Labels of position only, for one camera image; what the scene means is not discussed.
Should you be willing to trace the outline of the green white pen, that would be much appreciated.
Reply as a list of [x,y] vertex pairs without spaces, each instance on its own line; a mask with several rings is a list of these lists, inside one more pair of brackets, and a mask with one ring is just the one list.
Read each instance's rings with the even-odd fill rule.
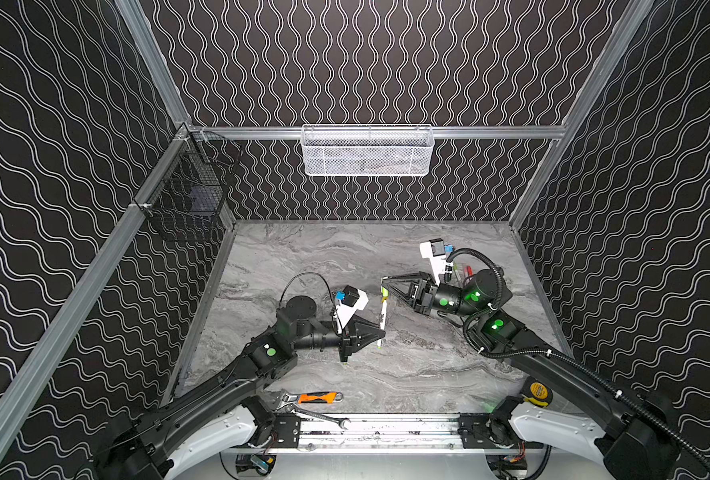
[[379,327],[382,331],[384,331],[385,327],[386,327],[388,299],[389,299],[389,296],[387,298],[382,298],[382,296],[381,296]]

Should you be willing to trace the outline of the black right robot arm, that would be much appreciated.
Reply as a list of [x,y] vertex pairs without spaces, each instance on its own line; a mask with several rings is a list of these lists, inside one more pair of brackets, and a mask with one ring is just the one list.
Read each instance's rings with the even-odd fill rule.
[[477,355],[512,365],[581,411],[546,412],[534,395],[509,397],[489,415],[493,442],[542,443],[594,461],[615,479],[669,478],[686,453],[710,476],[710,460],[678,431],[666,396],[613,384],[507,314],[512,293],[494,261],[440,239],[421,244],[420,252],[431,272],[384,277],[390,297],[424,316],[460,318],[461,334]]

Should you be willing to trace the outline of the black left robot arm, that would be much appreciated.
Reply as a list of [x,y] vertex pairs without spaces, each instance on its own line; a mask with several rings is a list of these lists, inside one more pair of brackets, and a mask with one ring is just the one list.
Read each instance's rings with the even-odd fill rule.
[[270,445],[278,406],[264,391],[297,365],[298,351],[334,348],[346,361],[384,337],[355,309],[345,316],[345,324],[322,321],[312,298],[291,298],[277,309],[275,324],[223,370],[136,420],[109,426],[105,445],[88,462],[95,478],[175,479],[233,446]]

